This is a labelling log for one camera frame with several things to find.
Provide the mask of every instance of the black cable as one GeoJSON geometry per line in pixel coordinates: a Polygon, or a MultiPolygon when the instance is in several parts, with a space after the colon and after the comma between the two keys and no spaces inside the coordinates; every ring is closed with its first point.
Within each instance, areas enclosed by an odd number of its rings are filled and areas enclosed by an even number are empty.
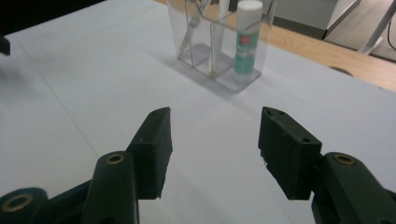
{"type": "Polygon", "coordinates": [[[392,21],[389,21],[389,26],[388,26],[388,43],[390,45],[391,48],[396,49],[395,47],[393,47],[393,45],[390,43],[390,38],[389,38],[389,33],[390,33],[390,25],[392,24],[392,21]]]}

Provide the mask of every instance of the clear plastic container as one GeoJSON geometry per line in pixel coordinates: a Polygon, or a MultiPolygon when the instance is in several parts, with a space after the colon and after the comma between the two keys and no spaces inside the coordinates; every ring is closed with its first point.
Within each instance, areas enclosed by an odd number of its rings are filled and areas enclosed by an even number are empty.
{"type": "Polygon", "coordinates": [[[239,21],[236,6],[224,11],[210,0],[168,0],[177,57],[231,91],[244,89],[262,75],[276,8],[276,0],[256,1],[261,15],[250,24],[239,21]]]}

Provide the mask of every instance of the white glue stick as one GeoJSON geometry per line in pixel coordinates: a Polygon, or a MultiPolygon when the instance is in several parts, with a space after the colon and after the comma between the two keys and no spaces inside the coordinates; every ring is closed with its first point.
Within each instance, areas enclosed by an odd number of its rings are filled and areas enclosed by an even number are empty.
{"type": "Polygon", "coordinates": [[[251,81],[262,18],[262,2],[246,0],[238,3],[236,11],[235,81],[251,81]]]}

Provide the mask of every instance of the white table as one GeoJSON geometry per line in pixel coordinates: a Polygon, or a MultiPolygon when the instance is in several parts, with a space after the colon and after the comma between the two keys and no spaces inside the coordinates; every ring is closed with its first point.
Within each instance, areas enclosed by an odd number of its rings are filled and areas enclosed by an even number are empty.
{"type": "Polygon", "coordinates": [[[8,35],[0,58],[0,195],[50,197],[124,150],[146,115],[170,106],[174,153],[141,223],[314,223],[289,202],[257,148],[262,106],[289,113],[323,143],[396,190],[396,95],[269,48],[263,76],[232,93],[176,59],[166,7],[106,1],[8,35]]]}

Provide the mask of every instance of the wooden surface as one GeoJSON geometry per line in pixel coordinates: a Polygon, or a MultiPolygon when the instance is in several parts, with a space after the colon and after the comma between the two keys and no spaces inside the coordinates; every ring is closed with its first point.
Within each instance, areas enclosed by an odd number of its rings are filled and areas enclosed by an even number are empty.
{"type": "MultiPolygon", "coordinates": [[[[166,0],[156,0],[166,4],[166,0]]],[[[344,70],[353,77],[396,91],[396,64],[273,26],[269,43],[311,61],[344,70]]]]}

